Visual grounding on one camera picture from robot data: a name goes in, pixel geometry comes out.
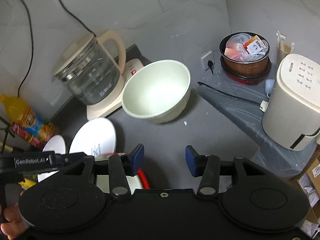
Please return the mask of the person's left hand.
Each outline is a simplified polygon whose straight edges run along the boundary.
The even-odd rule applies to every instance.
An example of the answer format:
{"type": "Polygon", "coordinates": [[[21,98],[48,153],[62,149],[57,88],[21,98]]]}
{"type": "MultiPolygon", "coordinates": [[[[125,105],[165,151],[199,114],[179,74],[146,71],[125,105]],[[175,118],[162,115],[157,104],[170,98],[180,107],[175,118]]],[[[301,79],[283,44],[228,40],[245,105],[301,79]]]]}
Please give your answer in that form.
{"type": "Polygon", "coordinates": [[[6,189],[4,201],[6,207],[1,206],[1,214],[6,222],[1,223],[1,233],[8,239],[16,239],[28,229],[18,208],[18,201],[24,192],[21,187],[6,189]]]}

